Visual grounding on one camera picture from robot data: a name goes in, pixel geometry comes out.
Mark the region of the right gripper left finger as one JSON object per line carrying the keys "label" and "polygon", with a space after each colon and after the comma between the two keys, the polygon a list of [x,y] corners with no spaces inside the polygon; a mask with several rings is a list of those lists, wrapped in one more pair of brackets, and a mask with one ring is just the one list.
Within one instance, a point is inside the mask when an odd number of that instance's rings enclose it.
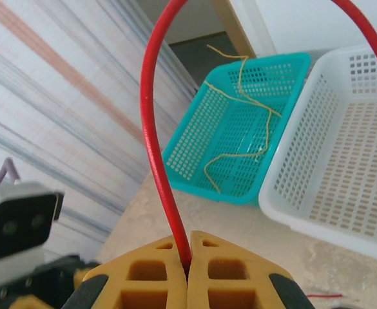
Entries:
{"label": "right gripper left finger", "polygon": [[187,279],[172,236],[91,269],[64,308],[186,308]]}

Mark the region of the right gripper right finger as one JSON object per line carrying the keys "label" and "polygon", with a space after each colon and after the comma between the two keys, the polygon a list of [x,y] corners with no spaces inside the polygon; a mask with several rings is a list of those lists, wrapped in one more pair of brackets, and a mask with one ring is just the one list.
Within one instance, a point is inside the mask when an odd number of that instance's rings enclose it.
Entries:
{"label": "right gripper right finger", "polygon": [[284,268],[207,232],[191,232],[188,308],[312,308]]}

